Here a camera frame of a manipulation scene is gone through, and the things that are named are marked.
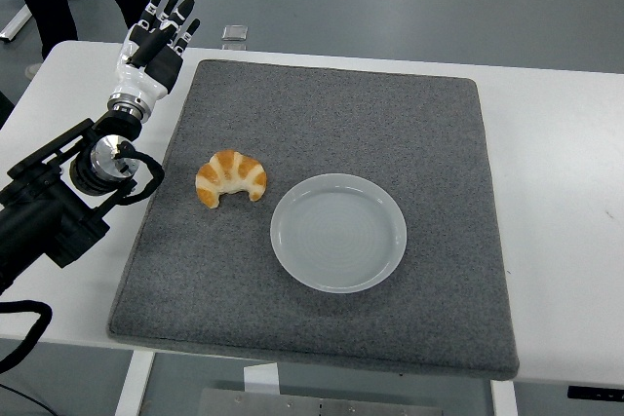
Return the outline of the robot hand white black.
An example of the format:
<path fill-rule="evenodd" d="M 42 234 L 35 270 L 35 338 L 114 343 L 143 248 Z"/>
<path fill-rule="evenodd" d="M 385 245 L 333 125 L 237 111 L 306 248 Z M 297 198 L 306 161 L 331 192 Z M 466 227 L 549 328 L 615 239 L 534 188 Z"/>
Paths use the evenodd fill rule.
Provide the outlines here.
<path fill-rule="evenodd" d="M 116 62 L 117 85 L 110 110 L 145 122 L 155 103 L 174 88 L 183 55 L 200 26 L 194 0 L 150 0 L 129 30 Z"/>

